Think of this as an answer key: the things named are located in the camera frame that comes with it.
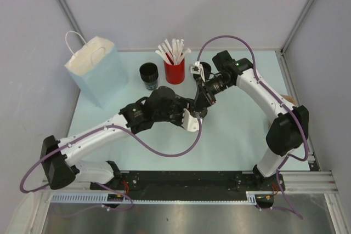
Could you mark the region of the single black coffee cup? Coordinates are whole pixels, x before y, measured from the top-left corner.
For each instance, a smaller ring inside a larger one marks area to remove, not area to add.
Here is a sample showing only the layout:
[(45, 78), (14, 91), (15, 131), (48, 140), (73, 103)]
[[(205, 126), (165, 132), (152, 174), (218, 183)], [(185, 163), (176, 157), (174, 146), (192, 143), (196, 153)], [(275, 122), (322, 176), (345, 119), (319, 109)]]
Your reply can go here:
[(202, 108), (202, 109), (195, 109), (191, 112), (191, 115), (195, 118), (200, 118), (200, 119), (204, 119), (206, 117), (208, 113), (208, 110), (206, 107)]

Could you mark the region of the black coffee cup stack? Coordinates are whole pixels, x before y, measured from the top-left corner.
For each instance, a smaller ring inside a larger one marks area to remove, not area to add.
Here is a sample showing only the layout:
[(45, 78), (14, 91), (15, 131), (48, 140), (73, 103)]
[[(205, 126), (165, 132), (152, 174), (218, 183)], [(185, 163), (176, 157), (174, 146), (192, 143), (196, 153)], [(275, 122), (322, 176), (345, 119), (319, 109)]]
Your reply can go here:
[(139, 73), (148, 90), (155, 90), (158, 87), (158, 68), (156, 64), (151, 62), (142, 64)]

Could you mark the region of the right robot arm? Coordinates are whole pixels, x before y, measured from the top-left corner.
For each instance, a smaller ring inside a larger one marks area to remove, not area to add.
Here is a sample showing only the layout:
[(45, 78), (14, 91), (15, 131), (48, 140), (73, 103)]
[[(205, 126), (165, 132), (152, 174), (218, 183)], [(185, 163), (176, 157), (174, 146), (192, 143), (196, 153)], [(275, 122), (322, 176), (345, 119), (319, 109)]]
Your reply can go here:
[(270, 122), (265, 137), (268, 149), (253, 169), (257, 173), (253, 185), (265, 191), (273, 184), (271, 176), (293, 156), (293, 151), (300, 146), (308, 147), (309, 112), (305, 106), (295, 106), (274, 91), (248, 59), (235, 60), (225, 50), (214, 56), (212, 62), (218, 72), (211, 79), (205, 78), (200, 62), (189, 67), (197, 85), (193, 110), (201, 111), (214, 105), (215, 95), (232, 86), (244, 91), (263, 110)]

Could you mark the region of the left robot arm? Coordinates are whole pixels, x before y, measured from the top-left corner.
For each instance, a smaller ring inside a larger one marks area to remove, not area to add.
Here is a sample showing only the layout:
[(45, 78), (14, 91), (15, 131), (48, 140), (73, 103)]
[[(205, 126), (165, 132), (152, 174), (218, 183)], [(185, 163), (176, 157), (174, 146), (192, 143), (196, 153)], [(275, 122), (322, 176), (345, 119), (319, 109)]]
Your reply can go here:
[(193, 103), (178, 96), (171, 88), (161, 86), (150, 96), (128, 104), (119, 113), (96, 127), (69, 138), (48, 136), (43, 140), (42, 167), (52, 190), (62, 189), (88, 169), (88, 180), (99, 182), (109, 190), (120, 186), (121, 176), (111, 161), (84, 165), (81, 160), (101, 147), (127, 136), (151, 129), (156, 122), (170, 122), (189, 132), (199, 129), (191, 115)]

